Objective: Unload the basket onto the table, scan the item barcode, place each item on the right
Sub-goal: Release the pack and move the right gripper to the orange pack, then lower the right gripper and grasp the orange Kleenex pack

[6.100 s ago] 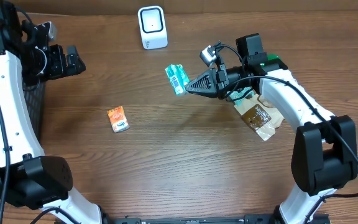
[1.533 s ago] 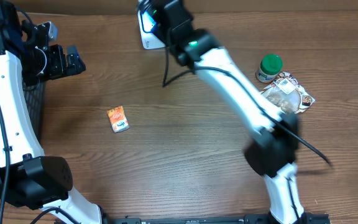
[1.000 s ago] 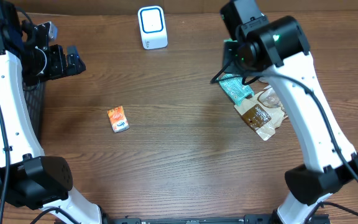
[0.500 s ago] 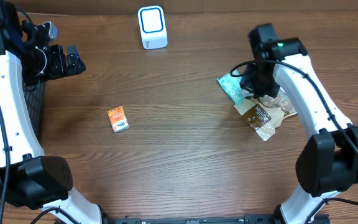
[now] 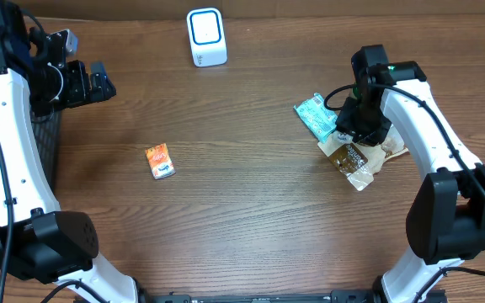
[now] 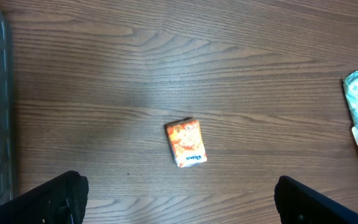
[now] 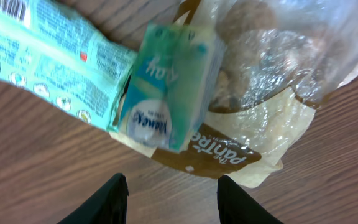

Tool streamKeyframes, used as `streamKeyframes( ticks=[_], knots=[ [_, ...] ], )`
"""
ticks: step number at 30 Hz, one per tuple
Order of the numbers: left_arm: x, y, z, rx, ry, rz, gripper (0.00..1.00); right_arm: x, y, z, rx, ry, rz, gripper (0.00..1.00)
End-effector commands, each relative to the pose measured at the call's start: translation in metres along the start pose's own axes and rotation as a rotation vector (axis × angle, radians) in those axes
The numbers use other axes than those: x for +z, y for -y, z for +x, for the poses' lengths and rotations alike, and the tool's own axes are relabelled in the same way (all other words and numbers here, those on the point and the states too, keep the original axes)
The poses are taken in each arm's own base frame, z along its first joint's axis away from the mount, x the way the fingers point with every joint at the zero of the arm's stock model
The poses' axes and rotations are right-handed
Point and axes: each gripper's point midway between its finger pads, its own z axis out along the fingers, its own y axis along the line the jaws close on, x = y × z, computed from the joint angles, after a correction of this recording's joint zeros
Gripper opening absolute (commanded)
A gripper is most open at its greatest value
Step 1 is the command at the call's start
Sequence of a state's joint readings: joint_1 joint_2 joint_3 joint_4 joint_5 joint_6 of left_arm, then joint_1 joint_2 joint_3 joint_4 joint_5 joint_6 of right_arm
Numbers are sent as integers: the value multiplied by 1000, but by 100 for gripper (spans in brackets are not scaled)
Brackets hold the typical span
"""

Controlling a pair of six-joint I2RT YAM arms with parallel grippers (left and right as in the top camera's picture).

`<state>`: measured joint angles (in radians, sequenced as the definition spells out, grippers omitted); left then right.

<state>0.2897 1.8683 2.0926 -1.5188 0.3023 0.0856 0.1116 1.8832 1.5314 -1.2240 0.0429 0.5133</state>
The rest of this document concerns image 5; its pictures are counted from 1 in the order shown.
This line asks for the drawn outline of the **teal Kleenex tissue pack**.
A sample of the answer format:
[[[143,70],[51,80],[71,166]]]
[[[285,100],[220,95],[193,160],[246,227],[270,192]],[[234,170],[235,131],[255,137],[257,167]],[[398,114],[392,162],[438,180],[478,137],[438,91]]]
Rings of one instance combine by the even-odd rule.
[[[341,142],[342,144],[349,144],[353,140],[353,136],[340,131],[336,131],[335,135],[336,135],[337,141]]]

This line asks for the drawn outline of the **beige clear plastic pouch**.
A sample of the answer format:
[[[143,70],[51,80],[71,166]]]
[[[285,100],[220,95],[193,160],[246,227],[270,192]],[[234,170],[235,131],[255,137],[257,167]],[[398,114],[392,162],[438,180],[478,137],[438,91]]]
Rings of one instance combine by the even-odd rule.
[[[407,146],[393,125],[386,139],[377,146],[366,146],[353,140],[349,144],[342,144],[337,141],[335,132],[325,143],[318,142],[317,146],[358,191],[374,181],[374,175],[381,171],[385,162],[408,153]]]

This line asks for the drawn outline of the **green toilet tissue wipes pack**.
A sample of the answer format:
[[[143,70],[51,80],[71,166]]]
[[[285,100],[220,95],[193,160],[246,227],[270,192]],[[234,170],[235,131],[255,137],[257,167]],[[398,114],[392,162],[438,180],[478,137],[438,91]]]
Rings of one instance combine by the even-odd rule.
[[[336,130],[338,116],[332,110],[324,107],[324,98],[320,93],[314,93],[311,98],[300,105],[295,105],[293,109],[321,143],[325,143]]]

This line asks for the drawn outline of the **orange red tissue pack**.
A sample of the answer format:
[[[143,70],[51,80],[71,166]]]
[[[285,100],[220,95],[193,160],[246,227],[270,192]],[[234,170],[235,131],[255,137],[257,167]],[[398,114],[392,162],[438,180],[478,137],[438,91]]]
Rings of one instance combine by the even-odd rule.
[[[165,143],[146,149],[145,154],[154,179],[167,178],[176,173]]]

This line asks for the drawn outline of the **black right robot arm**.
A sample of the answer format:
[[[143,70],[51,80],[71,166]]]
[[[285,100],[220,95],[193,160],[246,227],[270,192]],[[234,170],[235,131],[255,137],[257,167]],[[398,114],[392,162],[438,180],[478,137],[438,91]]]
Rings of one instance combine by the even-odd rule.
[[[434,101],[415,61],[389,62],[383,45],[351,58],[352,96],[336,126],[376,146],[396,129],[422,184],[406,218],[408,249],[369,290],[334,290],[333,302],[445,302],[437,283],[450,272],[485,276],[463,263],[485,251],[485,165],[461,142]]]

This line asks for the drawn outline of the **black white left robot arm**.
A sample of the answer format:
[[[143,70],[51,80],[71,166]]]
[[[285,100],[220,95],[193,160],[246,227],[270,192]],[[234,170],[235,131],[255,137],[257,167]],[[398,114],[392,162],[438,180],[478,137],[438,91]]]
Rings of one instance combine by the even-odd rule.
[[[27,28],[29,12],[0,1],[0,275],[69,288],[88,302],[147,302],[148,293],[99,251],[90,217],[52,192],[34,128],[116,90],[104,65],[75,59],[77,38]]]

